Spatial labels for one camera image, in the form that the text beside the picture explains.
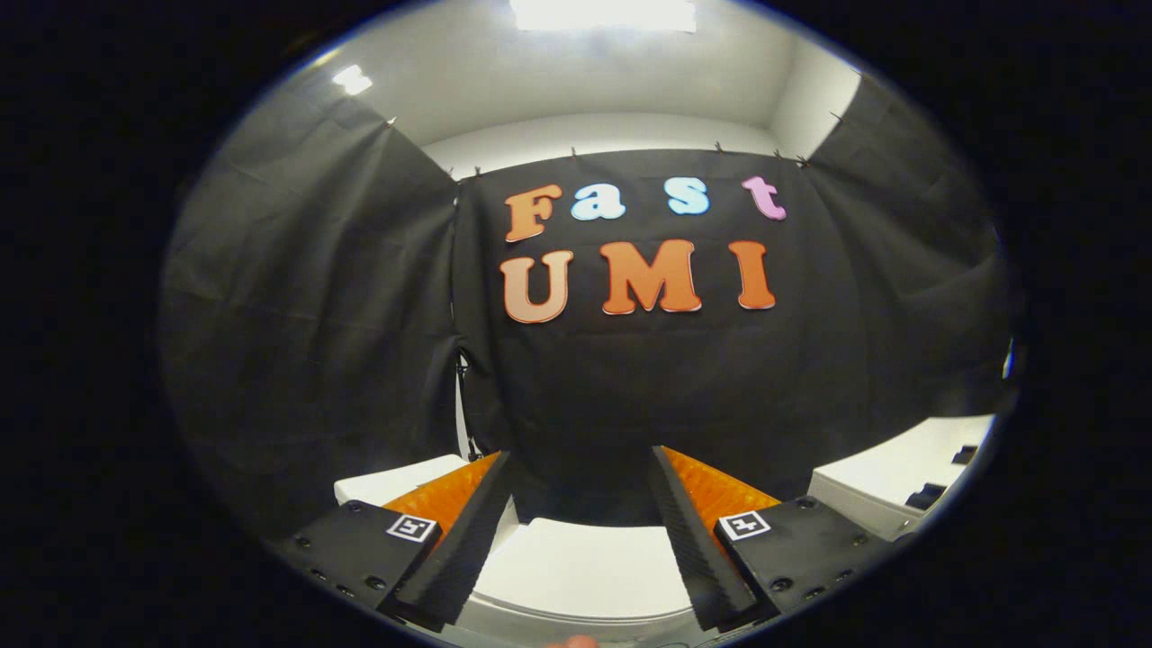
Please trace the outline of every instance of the black foam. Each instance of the black foam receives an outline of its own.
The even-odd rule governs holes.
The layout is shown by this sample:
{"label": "black foam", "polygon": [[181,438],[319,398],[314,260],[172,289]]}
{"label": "black foam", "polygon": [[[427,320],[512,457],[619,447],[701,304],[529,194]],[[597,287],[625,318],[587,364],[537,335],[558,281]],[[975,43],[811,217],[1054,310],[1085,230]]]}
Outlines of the black foam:
{"label": "black foam", "polygon": [[460,617],[480,577],[500,515],[508,504],[507,461],[508,452],[501,452],[440,547],[399,586],[397,616],[434,632]]}
{"label": "black foam", "polygon": [[757,606],[756,596],[712,541],[664,449],[653,446],[652,453],[655,461],[649,470],[649,485],[696,620],[700,630],[734,627]]}

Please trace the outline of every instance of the black fabric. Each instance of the black fabric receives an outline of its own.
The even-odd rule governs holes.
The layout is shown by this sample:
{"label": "black fabric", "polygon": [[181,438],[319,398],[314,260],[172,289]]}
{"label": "black fabric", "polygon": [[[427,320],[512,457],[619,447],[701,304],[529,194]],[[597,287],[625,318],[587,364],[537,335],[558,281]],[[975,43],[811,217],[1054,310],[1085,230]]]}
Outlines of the black fabric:
{"label": "black fabric", "polygon": [[[529,481],[528,518],[659,523],[644,488],[645,449],[664,444],[780,499],[812,468],[884,442],[927,416],[986,414],[1008,348],[1005,269],[987,208],[945,144],[870,82],[844,123],[799,167],[773,157],[628,151],[484,173],[462,183],[454,308],[471,369],[465,416],[490,449],[511,449]],[[741,182],[778,189],[783,220]],[[711,206],[667,206],[664,181],[694,176]],[[577,220],[573,194],[616,186],[616,219]],[[556,183],[545,231],[505,242],[513,195]],[[651,263],[661,241],[695,244],[696,312],[601,311],[599,247],[632,242]],[[767,248],[776,304],[737,303],[727,249]],[[529,293],[548,294],[544,254],[571,250],[564,311],[522,324],[505,311],[501,262],[531,257]]]}
{"label": "black fabric", "polygon": [[189,194],[160,355],[199,467],[279,536],[333,482],[456,451],[455,183],[385,119],[301,74]]}

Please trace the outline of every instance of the black backdrop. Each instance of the black backdrop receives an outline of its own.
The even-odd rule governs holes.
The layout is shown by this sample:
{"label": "black backdrop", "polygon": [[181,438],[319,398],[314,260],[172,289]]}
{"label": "black backdrop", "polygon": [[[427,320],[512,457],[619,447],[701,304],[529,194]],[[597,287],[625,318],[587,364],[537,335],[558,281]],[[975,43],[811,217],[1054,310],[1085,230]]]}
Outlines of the black backdrop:
{"label": "black backdrop", "polygon": [[[700,179],[700,214],[667,206],[664,182]],[[761,214],[741,183],[763,176],[787,216]],[[578,220],[574,193],[619,188],[614,219]],[[508,243],[508,196],[556,183],[544,232]],[[599,248],[628,241],[651,262],[690,241],[703,304],[692,312],[601,310]],[[733,241],[763,243],[776,303],[737,303]],[[564,310],[540,324],[505,312],[508,258],[571,250]],[[812,468],[927,416],[992,413],[1011,302],[991,210],[939,136],[865,80],[810,165],[715,151],[627,151],[500,169],[462,183],[453,303],[470,359],[465,415],[490,449],[529,468],[526,518],[654,525],[647,447],[665,444],[781,499]],[[529,295],[548,295],[529,271]]]}
{"label": "black backdrop", "polygon": [[[1130,73],[1147,56],[1147,16],[1060,2],[776,6],[897,80],[963,142],[1031,299],[1024,395],[986,477],[925,542],[772,645],[878,643],[878,628],[896,646],[1134,645],[1140,508],[1124,487],[1144,464],[1134,423],[1146,371],[1126,349],[1147,316],[1132,295],[1147,291],[1134,272],[1139,165],[1124,143],[1139,131]],[[200,2],[131,20],[123,7],[101,30],[52,3],[14,17],[33,62],[16,70],[28,110],[13,135],[45,218],[12,226],[43,241],[22,258],[48,284],[28,293],[18,341],[38,357],[16,423],[62,442],[26,482],[31,518],[12,519],[17,549],[31,549],[14,572],[26,583],[16,641],[362,641],[377,621],[301,587],[202,488],[161,392],[147,295],[181,179],[260,84],[379,6]],[[911,29],[894,37],[893,24]],[[99,105],[77,111],[85,96]],[[77,376],[96,391],[62,392]]]}
{"label": "black backdrop", "polygon": [[374,111],[301,85],[191,187],[160,288],[173,412],[270,537],[332,508],[336,480],[457,452],[456,186]]}

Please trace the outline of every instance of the black mount plate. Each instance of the black mount plate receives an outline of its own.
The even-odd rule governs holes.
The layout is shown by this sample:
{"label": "black mount plate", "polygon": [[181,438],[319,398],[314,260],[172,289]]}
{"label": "black mount plate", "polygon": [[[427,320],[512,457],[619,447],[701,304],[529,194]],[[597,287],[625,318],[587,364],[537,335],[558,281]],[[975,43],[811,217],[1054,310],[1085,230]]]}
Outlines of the black mount plate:
{"label": "black mount plate", "polygon": [[895,548],[805,496],[721,518],[717,537],[774,617],[851,582]]}
{"label": "black mount plate", "polygon": [[378,610],[427,557],[440,533],[434,520],[353,499],[273,545],[309,579]]}

